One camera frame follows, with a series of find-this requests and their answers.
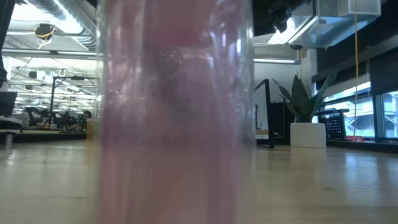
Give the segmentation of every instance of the snake plant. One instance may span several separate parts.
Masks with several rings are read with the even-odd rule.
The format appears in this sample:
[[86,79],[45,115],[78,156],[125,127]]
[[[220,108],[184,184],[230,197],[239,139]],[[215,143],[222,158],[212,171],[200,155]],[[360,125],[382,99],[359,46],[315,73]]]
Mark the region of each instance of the snake plant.
[[272,79],[272,81],[279,86],[280,92],[282,93],[280,96],[283,97],[288,109],[296,117],[296,122],[311,123],[313,116],[321,107],[323,94],[326,89],[335,82],[336,76],[337,72],[330,74],[328,78],[326,78],[321,90],[312,98],[310,98],[311,91],[308,91],[308,89],[304,87],[303,81],[299,79],[297,75],[294,76],[293,80],[292,96],[286,88],[280,86],[277,81],[274,79]]

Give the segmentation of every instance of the window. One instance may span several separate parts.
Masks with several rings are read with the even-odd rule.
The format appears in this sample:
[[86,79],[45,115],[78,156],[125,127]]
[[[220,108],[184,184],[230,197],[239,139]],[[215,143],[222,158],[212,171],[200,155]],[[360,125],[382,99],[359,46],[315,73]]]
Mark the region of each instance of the window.
[[[358,85],[358,104],[356,107],[356,136],[365,138],[374,138],[374,116],[373,99],[369,93],[371,83],[366,82]],[[325,98],[325,110],[349,109],[344,113],[346,135],[354,135],[354,117],[355,117],[355,87],[349,88],[340,93]]]
[[398,138],[398,91],[383,94],[386,138]]

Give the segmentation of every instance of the ductwork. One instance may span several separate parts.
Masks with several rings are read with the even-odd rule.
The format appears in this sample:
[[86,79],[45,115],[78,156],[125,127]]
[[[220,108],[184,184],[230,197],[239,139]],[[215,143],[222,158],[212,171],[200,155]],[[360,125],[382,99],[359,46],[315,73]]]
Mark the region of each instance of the ductwork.
[[96,49],[96,26],[94,22],[77,6],[75,0],[25,0],[44,13],[51,14],[57,21],[57,27],[66,33],[74,34],[73,39],[89,51]]

